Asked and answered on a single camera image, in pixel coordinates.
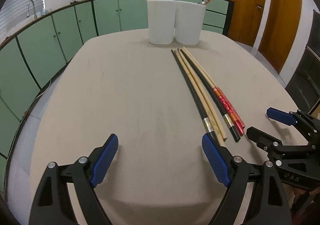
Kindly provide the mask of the right hand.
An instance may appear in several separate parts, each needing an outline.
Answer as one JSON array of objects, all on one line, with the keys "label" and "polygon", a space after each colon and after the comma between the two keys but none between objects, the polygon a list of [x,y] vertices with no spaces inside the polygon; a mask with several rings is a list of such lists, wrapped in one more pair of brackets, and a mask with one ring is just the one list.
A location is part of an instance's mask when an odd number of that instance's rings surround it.
[{"label": "right hand", "polygon": [[296,202],[296,200],[298,200],[300,198],[300,196],[303,196],[303,195],[306,195],[308,197],[310,196],[309,191],[304,191],[304,190],[298,189],[298,188],[294,188],[293,193],[295,195],[294,202]]}]

